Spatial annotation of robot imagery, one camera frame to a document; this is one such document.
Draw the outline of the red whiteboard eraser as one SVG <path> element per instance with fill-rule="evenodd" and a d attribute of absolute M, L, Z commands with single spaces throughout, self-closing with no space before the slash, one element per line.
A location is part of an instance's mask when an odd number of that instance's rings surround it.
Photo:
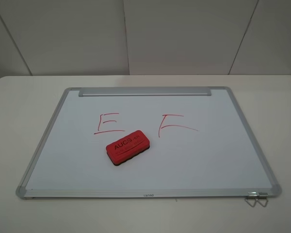
<path fill-rule="evenodd" d="M 146 135 L 137 130 L 106 146 L 106 153 L 115 166 L 132 159 L 150 148 Z"/>

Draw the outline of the white aluminium-framed whiteboard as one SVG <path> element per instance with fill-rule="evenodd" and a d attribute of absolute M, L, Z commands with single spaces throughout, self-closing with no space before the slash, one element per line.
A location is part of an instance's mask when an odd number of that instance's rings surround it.
<path fill-rule="evenodd" d="M 141 130 L 150 148 L 115 166 L 106 146 Z M 281 194 L 232 90 L 67 88 L 16 189 L 29 198 Z"/>

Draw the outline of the silver binder clip left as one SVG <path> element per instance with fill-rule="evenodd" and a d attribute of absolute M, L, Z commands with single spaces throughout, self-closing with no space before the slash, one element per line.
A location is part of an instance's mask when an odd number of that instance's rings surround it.
<path fill-rule="evenodd" d="M 248 192 L 248 195 L 245 197 L 245 202 L 252 208 L 257 204 L 258 193 L 257 192 Z"/>

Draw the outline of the silver binder clip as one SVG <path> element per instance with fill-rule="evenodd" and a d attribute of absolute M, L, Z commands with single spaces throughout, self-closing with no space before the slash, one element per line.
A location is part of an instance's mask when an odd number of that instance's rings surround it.
<path fill-rule="evenodd" d="M 245 197 L 245 202 L 252 208 L 257 204 L 258 193 L 257 192 L 248 192 L 248 195 Z"/>
<path fill-rule="evenodd" d="M 268 205 L 268 193 L 267 192 L 258 192 L 256 197 L 256 202 L 262 207 L 267 207 Z"/>

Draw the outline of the silver binder clip right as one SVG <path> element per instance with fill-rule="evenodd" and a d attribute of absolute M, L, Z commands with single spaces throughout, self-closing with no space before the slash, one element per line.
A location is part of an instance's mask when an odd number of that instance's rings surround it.
<path fill-rule="evenodd" d="M 268 193 L 267 192 L 258 192 L 256 197 L 256 202 L 262 207 L 267 207 L 268 205 Z"/>

